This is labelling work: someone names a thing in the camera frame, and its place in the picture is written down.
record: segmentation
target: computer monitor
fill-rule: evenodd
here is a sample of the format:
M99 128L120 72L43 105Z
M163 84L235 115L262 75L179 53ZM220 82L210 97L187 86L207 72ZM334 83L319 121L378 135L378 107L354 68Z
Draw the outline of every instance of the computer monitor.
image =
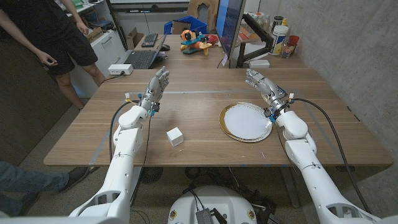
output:
M228 59L238 38L245 4L246 0L220 0L218 4L216 31Z

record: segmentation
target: blue box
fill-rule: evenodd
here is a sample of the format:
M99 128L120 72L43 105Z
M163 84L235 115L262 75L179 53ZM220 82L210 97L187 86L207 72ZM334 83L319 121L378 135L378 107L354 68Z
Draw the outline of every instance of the blue box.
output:
M207 24L198 20L193 16L187 16L181 19L177 19L177 21L181 22L190 22L191 23L191 31L195 29L201 32L202 34L207 34ZM172 22L168 22L164 24L164 34L171 34L172 33Z

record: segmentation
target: gold plate rim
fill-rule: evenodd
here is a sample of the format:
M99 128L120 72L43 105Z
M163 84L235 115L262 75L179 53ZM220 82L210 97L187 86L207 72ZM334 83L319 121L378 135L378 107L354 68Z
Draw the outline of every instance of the gold plate rim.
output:
M234 134L232 134L232 133L228 130L228 128L226 127L224 118L225 118L225 113L226 113L230 108L232 108L232 107L234 107L234 106L236 106L236 105L252 105L253 107L256 107L256 108L259 108L260 110L263 110L261 107L255 105L255 104L252 104L252 103L247 103L247 102L231 103L230 105L226 106L224 109L221 110L221 112L220 112L220 117L219 117L220 126L221 126L222 130L225 132L225 134L227 134L229 137L231 137L231 138L233 138L233 139L235 139L235 140L237 140L237 141L241 141L241 142L258 142L258 141L261 141L261 140L265 139L266 137L268 137L268 135L269 135L269 134L271 133L271 131L272 131L272 125L270 125L270 130L269 130L268 134L266 134L265 136L261 136L261 137L259 137L259 138L257 138L257 139L242 139L242 138L239 138L239 137L235 136Z

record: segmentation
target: black shirt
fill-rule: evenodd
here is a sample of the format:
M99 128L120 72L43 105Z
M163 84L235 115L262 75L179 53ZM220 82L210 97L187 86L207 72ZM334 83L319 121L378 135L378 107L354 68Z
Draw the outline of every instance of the black shirt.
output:
M62 38L73 25L54 0L0 0L0 9L34 45Z

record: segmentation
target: laptop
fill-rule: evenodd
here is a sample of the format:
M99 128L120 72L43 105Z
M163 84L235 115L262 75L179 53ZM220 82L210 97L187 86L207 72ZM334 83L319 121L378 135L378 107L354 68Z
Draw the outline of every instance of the laptop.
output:
M133 69L149 69L152 63L160 52L160 49L163 46L164 40L166 39L166 35L160 41L159 46L156 51L154 50L133 50L126 61L125 64L131 64Z

